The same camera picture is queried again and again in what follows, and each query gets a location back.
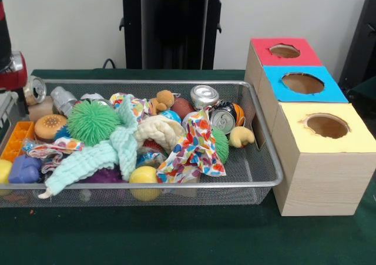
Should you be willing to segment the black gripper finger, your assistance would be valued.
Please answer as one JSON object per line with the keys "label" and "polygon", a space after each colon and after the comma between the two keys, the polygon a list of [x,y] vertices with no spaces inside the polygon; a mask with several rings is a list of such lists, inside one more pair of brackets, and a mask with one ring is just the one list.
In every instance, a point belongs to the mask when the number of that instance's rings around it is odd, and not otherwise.
{"label": "black gripper finger", "polygon": [[20,116],[25,118],[28,115],[29,110],[23,88],[18,89],[18,108]]}

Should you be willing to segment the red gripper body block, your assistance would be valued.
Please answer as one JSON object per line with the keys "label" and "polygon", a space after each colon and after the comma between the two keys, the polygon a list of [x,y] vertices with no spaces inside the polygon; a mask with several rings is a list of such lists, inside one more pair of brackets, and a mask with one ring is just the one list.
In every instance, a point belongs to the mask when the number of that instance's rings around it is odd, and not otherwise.
{"label": "red gripper body block", "polygon": [[12,52],[10,63],[1,70],[1,90],[22,89],[27,83],[27,69],[23,54]]}

